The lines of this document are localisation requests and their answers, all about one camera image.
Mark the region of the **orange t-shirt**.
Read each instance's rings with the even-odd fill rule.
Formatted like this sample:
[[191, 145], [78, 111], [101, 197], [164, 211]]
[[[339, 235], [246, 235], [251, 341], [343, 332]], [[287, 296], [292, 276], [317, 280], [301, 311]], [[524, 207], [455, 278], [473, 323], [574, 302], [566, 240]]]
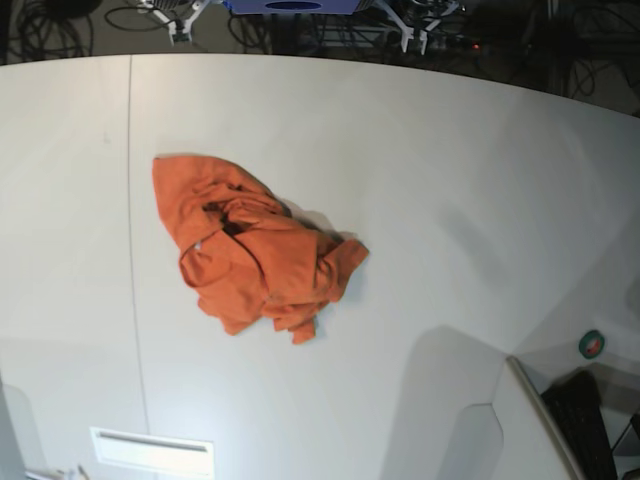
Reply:
[[316, 335], [315, 317], [339, 301], [369, 255], [294, 218], [242, 167], [216, 157], [157, 157], [159, 218], [180, 251], [179, 270], [198, 306], [237, 335], [261, 318], [295, 344]]

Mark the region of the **blue box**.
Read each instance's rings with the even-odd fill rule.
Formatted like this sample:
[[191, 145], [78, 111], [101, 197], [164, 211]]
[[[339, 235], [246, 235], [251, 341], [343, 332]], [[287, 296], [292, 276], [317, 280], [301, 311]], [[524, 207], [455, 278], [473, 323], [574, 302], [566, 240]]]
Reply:
[[372, 2], [366, 0], [228, 0], [223, 4], [238, 15], [294, 13], [350, 15], [367, 9]]

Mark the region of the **green tape roll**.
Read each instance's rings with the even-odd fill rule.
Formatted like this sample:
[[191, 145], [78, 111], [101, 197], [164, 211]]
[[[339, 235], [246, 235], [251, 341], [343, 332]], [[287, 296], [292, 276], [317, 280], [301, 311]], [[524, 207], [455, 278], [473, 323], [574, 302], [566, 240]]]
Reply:
[[590, 330], [580, 339], [578, 351], [587, 360], [593, 360], [600, 356], [606, 347], [606, 339], [599, 330]]

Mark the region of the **black keyboard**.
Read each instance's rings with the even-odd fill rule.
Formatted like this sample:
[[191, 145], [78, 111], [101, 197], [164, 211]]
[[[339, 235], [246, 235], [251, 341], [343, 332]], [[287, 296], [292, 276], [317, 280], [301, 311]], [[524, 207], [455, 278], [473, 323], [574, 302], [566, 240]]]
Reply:
[[578, 371], [549, 387], [542, 399], [587, 479], [616, 480], [617, 471], [601, 414], [594, 376]]

